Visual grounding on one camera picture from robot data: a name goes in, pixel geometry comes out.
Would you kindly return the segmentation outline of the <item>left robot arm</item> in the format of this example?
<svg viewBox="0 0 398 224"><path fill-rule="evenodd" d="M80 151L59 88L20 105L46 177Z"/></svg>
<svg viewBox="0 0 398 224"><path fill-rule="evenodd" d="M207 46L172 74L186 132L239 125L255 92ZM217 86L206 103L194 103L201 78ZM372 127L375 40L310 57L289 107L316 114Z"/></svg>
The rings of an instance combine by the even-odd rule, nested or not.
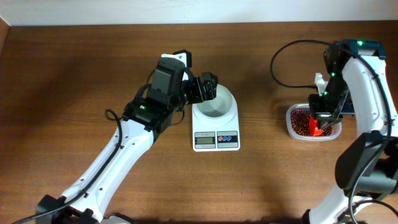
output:
<svg viewBox="0 0 398 224"><path fill-rule="evenodd" d="M37 205L36 223L100 223L121 182L137 160L172 124L185 105L216 97L218 77L193 76L190 63L161 58L152 81L140 87L121 116L117 129L87 171L59 198L46 195Z"/></svg>

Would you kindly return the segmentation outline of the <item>orange measuring scoop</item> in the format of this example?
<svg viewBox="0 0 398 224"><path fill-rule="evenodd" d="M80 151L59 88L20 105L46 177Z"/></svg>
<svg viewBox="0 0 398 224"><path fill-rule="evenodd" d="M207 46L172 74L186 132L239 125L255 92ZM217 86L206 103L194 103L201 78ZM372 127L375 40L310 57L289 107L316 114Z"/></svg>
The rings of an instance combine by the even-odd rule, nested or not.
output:
<svg viewBox="0 0 398 224"><path fill-rule="evenodd" d="M309 119L309 132L311 136L321 136L323 130L318 127L318 120L310 116Z"/></svg>

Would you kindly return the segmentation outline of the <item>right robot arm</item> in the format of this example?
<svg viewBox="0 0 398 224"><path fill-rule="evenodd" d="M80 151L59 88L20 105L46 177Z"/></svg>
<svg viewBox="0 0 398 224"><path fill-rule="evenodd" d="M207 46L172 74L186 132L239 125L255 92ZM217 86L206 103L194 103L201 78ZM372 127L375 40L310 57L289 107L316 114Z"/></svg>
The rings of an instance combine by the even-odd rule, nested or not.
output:
<svg viewBox="0 0 398 224"><path fill-rule="evenodd" d="M339 123L351 102L357 138L338 158L335 185L302 223L356 223L365 206L397 193L397 111L380 42L345 39L327 45L330 79L308 97L312 133Z"/></svg>

